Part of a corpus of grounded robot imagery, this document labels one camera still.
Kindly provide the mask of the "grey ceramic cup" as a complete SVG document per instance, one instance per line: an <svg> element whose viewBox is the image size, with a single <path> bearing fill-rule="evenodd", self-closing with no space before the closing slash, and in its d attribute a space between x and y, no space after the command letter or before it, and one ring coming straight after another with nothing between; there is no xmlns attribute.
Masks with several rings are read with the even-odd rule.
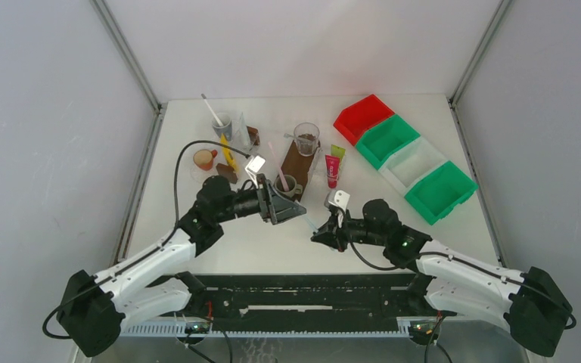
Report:
<svg viewBox="0 0 581 363"><path fill-rule="evenodd" d="M298 184L292 175L279 175L274 182L274 187L280 194L292 200L303 194L303 186Z"/></svg>

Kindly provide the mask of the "pink toothbrush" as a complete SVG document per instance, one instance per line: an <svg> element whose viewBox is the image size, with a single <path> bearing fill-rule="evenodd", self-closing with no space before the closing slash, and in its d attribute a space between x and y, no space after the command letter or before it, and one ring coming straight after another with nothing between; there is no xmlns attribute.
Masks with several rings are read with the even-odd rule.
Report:
<svg viewBox="0 0 581 363"><path fill-rule="evenodd" d="M281 162L280 162L279 158L277 157L277 155L275 153L275 149L274 149L274 146L273 146L272 142L269 141L268 142L268 146L269 146L269 149L271 151L272 158L275 161L275 165L277 166L278 176L280 178L280 182L281 182L281 185L283 187L283 190L284 191L289 191L290 188L288 186L288 183L287 183L287 180L285 178L285 175L284 175L284 173L283 173L283 171L281 169Z"/></svg>

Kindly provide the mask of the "clear textured acrylic holder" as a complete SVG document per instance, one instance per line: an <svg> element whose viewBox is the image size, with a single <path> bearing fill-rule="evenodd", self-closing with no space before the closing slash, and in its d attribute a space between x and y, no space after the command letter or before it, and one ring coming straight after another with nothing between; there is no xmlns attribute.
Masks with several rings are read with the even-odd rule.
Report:
<svg viewBox="0 0 581 363"><path fill-rule="evenodd" d="M329 150L324 151L321 147L318 147L313 155L313 160L309 167L309 179L308 183L310 184L313 180L318 180L328 184L329 181L329 174L328 174L328 166L326 163L326 155L329 154ZM335 176L336 184L339 183L342 175L343 169L346 164L346 158L340 158L339 168L337 171L337 175Z"/></svg>

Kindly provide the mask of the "red toothpaste tube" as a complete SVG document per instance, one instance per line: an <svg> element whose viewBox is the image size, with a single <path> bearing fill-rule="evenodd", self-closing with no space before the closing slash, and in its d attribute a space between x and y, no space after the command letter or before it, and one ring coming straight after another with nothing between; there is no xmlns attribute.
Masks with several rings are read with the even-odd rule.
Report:
<svg viewBox="0 0 581 363"><path fill-rule="evenodd" d="M326 155L325 165L328 187L335 189L339 176L340 158L333 155Z"/></svg>

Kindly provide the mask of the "green toothpaste tube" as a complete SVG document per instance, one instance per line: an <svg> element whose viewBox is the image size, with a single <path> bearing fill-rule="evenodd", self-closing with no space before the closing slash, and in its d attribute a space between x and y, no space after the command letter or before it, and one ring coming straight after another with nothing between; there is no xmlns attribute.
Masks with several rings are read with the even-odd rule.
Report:
<svg viewBox="0 0 581 363"><path fill-rule="evenodd" d="M339 159L339 167L342 167L343 161L346 155L346 149L344 147L337 146L335 144L331 145L330 155Z"/></svg>

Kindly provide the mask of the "clear glass tumbler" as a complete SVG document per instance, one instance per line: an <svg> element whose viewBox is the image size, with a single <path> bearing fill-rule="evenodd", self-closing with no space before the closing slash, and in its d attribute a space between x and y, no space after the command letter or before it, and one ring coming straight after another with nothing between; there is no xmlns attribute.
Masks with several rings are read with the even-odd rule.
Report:
<svg viewBox="0 0 581 363"><path fill-rule="evenodd" d="M313 123L300 123L294 129L294 140L297 150L304 157L312 156L318 147L320 131Z"/></svg>

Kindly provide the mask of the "yellow toothpaste tube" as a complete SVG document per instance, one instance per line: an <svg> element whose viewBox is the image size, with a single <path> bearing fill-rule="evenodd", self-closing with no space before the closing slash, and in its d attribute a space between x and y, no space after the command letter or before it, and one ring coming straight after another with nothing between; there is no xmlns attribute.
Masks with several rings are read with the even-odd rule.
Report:
<svg viewBox="0 0 581 363"><path fill-rule="evenodd" d="M224 154L227 165L230 166L231 168L233 168L234 172L236 174L238 174L239 173L238 164L236 162L236 159L235 159L231 149L228 148L229 142L226 139L224 134L221 134L221 136L220 136L220 143L222 144L222 152Z"/></svg>

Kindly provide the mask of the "white toothpaste tube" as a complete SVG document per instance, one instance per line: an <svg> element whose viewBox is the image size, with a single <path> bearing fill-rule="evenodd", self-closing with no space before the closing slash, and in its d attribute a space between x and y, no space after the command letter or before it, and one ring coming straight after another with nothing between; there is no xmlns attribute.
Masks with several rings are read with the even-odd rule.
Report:
<svg viewBox="0 0 581 363"><path fill-rule="evenodd" d="M251 149L250 136L247 130L247 124L245 123L243 113L240 113L240 116L238 117L237 127L238 127L238 140L240 146L244 151L249 151Z"/></svg>

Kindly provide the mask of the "orange ceramic cup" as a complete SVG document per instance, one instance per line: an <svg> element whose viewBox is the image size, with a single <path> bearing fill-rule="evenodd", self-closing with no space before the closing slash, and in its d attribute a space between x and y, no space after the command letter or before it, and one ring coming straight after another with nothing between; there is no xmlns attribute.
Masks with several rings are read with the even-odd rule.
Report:
<svg viewBox="0 0 581 363"><path fill-rule="evenodd" d="M194 154L193 162L199 169L210 171L213 168L214 160L217 155L217 150L202 149Z"/></svg>

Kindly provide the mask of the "green bin with toothpaste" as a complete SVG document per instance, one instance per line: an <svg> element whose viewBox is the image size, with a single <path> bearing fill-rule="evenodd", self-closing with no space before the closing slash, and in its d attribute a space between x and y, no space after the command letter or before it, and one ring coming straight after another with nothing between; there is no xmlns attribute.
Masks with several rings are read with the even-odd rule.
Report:
<svg viewBox="0 0 581 363"><path fill-rule="evenodd" d="M447 217L478 189L477 183L447 161L428 173L405 194L405 199L429 224Z"/></svg>

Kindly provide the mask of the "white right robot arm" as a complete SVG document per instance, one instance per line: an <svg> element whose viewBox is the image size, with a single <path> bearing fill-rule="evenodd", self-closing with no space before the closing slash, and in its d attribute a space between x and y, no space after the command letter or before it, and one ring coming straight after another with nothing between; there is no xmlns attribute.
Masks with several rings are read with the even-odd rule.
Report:
<svg viewBox="0 0 581 363"><path fill-rule="evenodd" d="M555 354L563 332L577 324L566 296L540 268L519 271L457 253L403 224L382 199L368 201L360 219L340 206L329 204L328 210L328 220L311 240L355 254L360 244L383 247L390 269L408 269L424 279L406 296L415 314L433 309L484 321L545 357Z"/></svg>

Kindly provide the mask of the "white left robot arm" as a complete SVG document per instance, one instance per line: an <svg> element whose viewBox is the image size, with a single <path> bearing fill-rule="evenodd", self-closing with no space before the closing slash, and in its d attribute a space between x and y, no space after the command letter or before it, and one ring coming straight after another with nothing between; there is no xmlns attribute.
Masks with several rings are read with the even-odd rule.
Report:
<svg viewBox="0 0 581 363"><path fill-rule="evenodd" d="M61 303L51 312L88 358L113 345L128 327L167 312L201 313L207 300L202 290L178 278L153 282L167 271L195 259L223 235L221 224L258 215L277 225L306 214L306 208L276 191L263 175L251 189L233 191L227 178L212 176L197 192L189 211L161 239L139 254L90 275L84 270L67 282Z"/></svg>

